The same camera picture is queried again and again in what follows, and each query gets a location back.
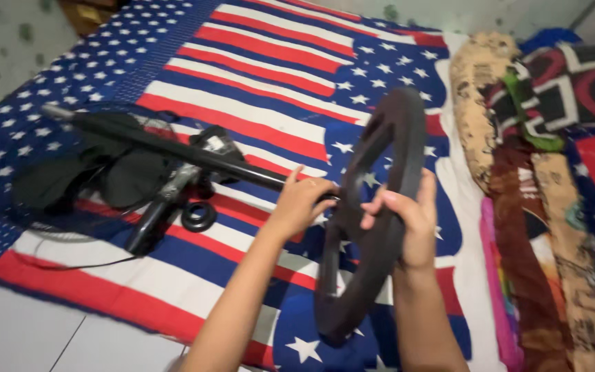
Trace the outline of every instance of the white stripe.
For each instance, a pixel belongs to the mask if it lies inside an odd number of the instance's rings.
[[[176,133],[188,134],[190,136],[192,136],[194,134],[201,133],[201,131],[196,128],[192,128],[189,126],[180,125],[180,124],[176,124],[176,123],[171,124],[171,128]],[[286,159],[285,157],[281,157],[276,154],[273,154],[272,152],[269,152],[268,150],[265,150],[262,148],[253,147],[253,146],[246,145],[246,144],[243,144],[243,143],[237,142],[237,141],[233,141],[233,143],[236,144],[237,148],[244,155],[253,155],[256,157],[260,157],[263,160],[267,160],[271,163],[275,163],[275,164],[277,164],[281,167],[284,167],[286,169],[295,169],[298,167],[298,165],[300,165],[299,163],[296,163],[292,160]],[[327,175],[327,172],[323,171],[322,169],[318,169],[318,168],[314,168],[314,167],[307,167],[307,166],[305,166],[304,169],[302,169],[302,173],[304,173],[310,177],[324,177]]]
[[[323,38],[325,40],[341,44],[345,47],[352,48],[353,39],[339,35],[335,32],[321,29],[320,27],[310,26],[299,22],[289,21],[284,18],[279,18],[274,15],[256,11],[254,9],[236,7],[235,5],[223,4],[216,9],[218,12],[239,15],[257,21],[271,24],[272,26],[281,27],[283,29],[302,32],[303,34],[313,35],[315,37]]]
[[[233,54],[230,52],[226,52],[225,50],[219,50],[217,48],[211,48],[209,46],[203,46],[203,45],[199,45],[199,44],[193,44],[191,42],[186,42],[185,44],[182,45],[184,48],[188,48],[188,49],[194,49],[194,50],[201,50],[203,52],[209,52],[209,53],[215,53],[215,54],[219,54],[219,55],[223,55],[225,57],[231,58],[232,60],[236,60],[242,63],[246,63],[249,65],[253,65],[256,66],[258,68],[264,68],[266,70],[272,70],[272,71],[277,71],[277,72],[283,72],[283,73],[287,73],[289,75],[294,75],[298,78],[303,78],[309,81],[313,81],[314,83],[318,83],[321,84],[327,88],[331,88],[331,89],[335,89],[335,84],[332,81],[323,79],[321,77],[318,77],[316,75],[311,75],[310,73],[306,73],[304,71],[299,71],[299,70],[294,70],[292,68],[286,68],[286,67],[281,67],[281,66],[277,66],[277,65],[273,65],[270,63],[265,63],[265,62],[260,62],[260,61],[256,61],[256,60],[252,60],[250,58],[247,57],[243,57],[242,55],[237,55],[237,54]]]
[[[247,105],[229,97],[222,97],[209,92],[173,85],[162,81],[153,81],[145,90],[146,93],[165,97],[178,102],[203,107],[230,114],[253,123],[262,124],[292,136],[322,144],[325,129],[318,125],[296,120],[291,116],[278,113],[268,108]]]
[[[242,83],[254,89],[259,89],[261,91],[266,91],[270,93],[276,93],[279,95],[283,95],[287,98],[304,102],[307,105],[315,106],[320,109],[330,111],[332,113],[342,114],[348,117],[356,118],[358,119],[358,121],[364,121],[364,123],[366,123],[366,121],[368,121],[371,117],[371,114],[369,113],[364,113],[362,111],[357,111],[351,108],[335,105],[331,102],[321,101],[320,99],[313,98],[309,95],[298,93],[296,91],[292,91],[291,89],[287,89],[284,87],[278,87],[273,84],[262,83],[260,81],[249,79],[248,77],[237,75],[236,73],[228,72],[226,70],[222,70],[221,68],[217,68],[206,63],[184,60],[181,58],[171,58],[167,64],[184,68],[187,70],[207,73],[209,75],[218,76],[219,78],[224,78],[227,80],[233,80],[237,83]]]
[[[18,242],[12,247],[19,253],[64,266],[101,264],[130,257],[128,252],[102,240],[69,244],[45,240],[37,251],[35,248],[35,244]],[[208,317],[224,292],[224,288],[215,283],[151,257],[80,271],[144,293],[203,319]],[[270,336],[274,333],[279,313],[273,307],[261,306],[259,319],[262,321],[254,329],[254,341],[265,344],[272,342]]]
[[[409,36],[409,35],[396,35],[396,34],[391,34],[389,32],[383,31],[383,30],[378,30],[378,29],[373,29],[371,27],[368,26],[364,26],[363,24],[360,23],[355,23],[355,22],[351,22],[351,21],[347,21],[345,19],[342,18],[338,18],[338,17],[334,17],[332,15],[326,14],[326,13],[321,13],[321,12],[316,12],[316,11],[310,11],[308,9],[304,9],[304,8],[299,8],[293,5],[289,5],[289,4],[285,4],[285,3],[280,3],[279,1],[275,1],[275,0],[257,0],[266,4],[271,4],[274,5],[276,7],[280,7],[280,8],[284,8],[288,11],[294,11],[296,13],[302,13],[305,15],[309,15],[309,16],[313,16],[313,17],[318,17],[321,19],[327,19],[329,21],[334,21],[336,23],[339,24],[344,24],[347,27],[351,27],[353,29],[357,29],[360,31],[364,31],[364,32],[371,32],[375,35],[377,35],[378,38],[381,38],[383,40],[389,40],[389,41],[393,41],[393,42],[401,42],[403,44],[416,44],[415,42],[415,38]]]
[[[269,42],[270,44],[278,45],[279,47],[287,47],[287,48],[292,48],[295,50],[301,50],[302,52],[307,52],[307,53],[311,53],[313,55],[318,55],[319,57],[326,58],[327,60],[334,61],[341,65],[354,64],[352,61],[348,61],[348,60],[344,60],[343,58],[335,57],[334,55],[327,54],[325,52],[321,52],[318,49],[310,48],[308,46],[303,46],[303,45],[299,45],[299,44],[294,44],[292,42],[286,42],[286,41],[281,41],[281,40],[277,40],[274,38],[264,37],[263,35],[257,34],[255,32],[236,29],[235,27],[224,26],[223,24],[205,22],[202,27],[208,27],[211,29],[218,29],[218,30],[224,30],[224,31],[229,31],[229,32],[235,32],[236,34],[244,35],[246,37],[256,38],[256,39],[259,39],[264,42]]]

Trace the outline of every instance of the bed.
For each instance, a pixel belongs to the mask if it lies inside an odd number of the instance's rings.
[[[389,89],[413,86],[426,104],[426,167],[438,177],[436,267],[451,327],[472,371],[503,371],[479,233],[483,193],[453,117],[449,64],[466,37],[403,27],[302,0],[135,0],[101,29],[0,102],[0,184],[30,152],[65,146],[70,127],[45,103],[136,103],[181,116],[181,140],[227,128],[254,165],[338,181],[351,145]],[[391,159],[368,174],[377,188]],[[62,243],[0,217],[0,285],[191,343],[278,194],[248,183],[216,187],[217,223],[201,234],[175,224],[152,254],[114,266],[47,271],[20,257],[80,266],[128,257],[132,225],[109,241]],[[276,371],[399,368],[390,281],[350,341],[322,342],[313,289],[323,225],[284,249],[244,364]],[[341,282],[355,269],[341,246]]]

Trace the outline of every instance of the white floor tile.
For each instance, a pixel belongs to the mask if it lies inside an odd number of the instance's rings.
[[[0,372],[49,372],[84,314],[0,288]]]
[[[183,345],[131,325],[87,316],[52,372],[163,372]]]

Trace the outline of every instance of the finger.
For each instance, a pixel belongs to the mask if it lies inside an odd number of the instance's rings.
[[[422,168],[422,179],[419,182],[417,203],[422,207],[433,207],[435,205],[437,190],[435,174],[426,168]]]
[[[398,213],[408,226],[423,223],[424,218],[419,204],[413,199],[392,191],[385,191],[383,201],[390,210]]]
[[[316,207],[313,207],[313,210],[311,211],[311,221],[313,222],[313,220],[316,219],[316,217],[318,217],[321,213],[325,212],[325,210],[327,208],[332,208],[336,205],[336,201],[335,200],[323,200],[320,203],[318,203],[316,205]]]
[[[296,182],[296,180],[298,179],[298,174],[300,174],[300,172],[302,172],[302,169],[304,169],[304,165],[300,164],[297,166],[297,168],[293,169],[293,172],[291,172],[291,174],[288,175],[288,177],[286,177],[286,185],[292,185],[293,183]]]

